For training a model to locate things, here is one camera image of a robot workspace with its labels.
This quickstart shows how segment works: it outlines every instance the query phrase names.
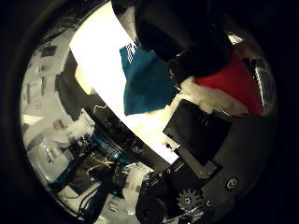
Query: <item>cable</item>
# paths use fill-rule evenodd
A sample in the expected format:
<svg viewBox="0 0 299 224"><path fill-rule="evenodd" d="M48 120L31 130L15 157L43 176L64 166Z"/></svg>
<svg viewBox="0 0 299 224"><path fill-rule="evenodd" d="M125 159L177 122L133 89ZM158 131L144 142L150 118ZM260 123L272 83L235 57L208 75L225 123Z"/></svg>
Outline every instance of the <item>cable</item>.
<svg viewBox="0 0 299 224"><path fill-rule="evenodd" d="M86 206L86 204L89 202L89 200L90 200L91 198L89 198L89 200L87 201L87 203L85 203L84 206L83 206L83 208L82 208L83 202L84 202L89 196L91 196L93 193L95 193L99 188L100 188L100 186L97 187L97 188L95 188L95 189L93 189L90 193L88 193L87 195L85 195L85 197L81 200L81 202L80 202L80 204L79 204L79 206L78 206L77 217L81 217L83 208Z"/></svg>
<svg viewBox="0 0 299 224"><path fill-rule="evenodd" d="M105 105L95 105L93 108L93 113L95 114L96 108L105 109L107 108L107 104Z"/></svg>
<svg viewBox="0 0 299 224"><path fill-rule="evenodd" d="M91 156L95 161L98 161L100 163L103 163L103 164L113 164L114 161L107 161L107 157L105 157L105 161L100 161L98 159L96 159L94 156Z"/></svg>
<svg viewBox="0 0 299 224"><path fill-rule="evenodd" d="M91 170L93 170L93 169L95 169L95 168L97 168L97 167L100 167L100 166L103 166L103 165L101 164L101 165L96 165L96 166L91 167L90 169L87 170L86 174L87 174L87 175L90 175L90 171L91 171Z"/></svg>

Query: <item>blue cloth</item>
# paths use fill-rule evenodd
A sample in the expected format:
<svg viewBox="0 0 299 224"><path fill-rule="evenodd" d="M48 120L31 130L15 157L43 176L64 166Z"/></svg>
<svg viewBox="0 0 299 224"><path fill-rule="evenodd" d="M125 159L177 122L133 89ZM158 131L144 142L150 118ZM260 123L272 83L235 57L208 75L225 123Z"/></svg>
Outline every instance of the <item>blue cloth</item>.
<svg viewBox="0 0 299 224"><path fill-rule="evenodd" d="M163 61L152 51L137 49L129 63L127 48L120 53L127 79L123 94L124 114L141 114L170 105L176 89Z"/></svg>

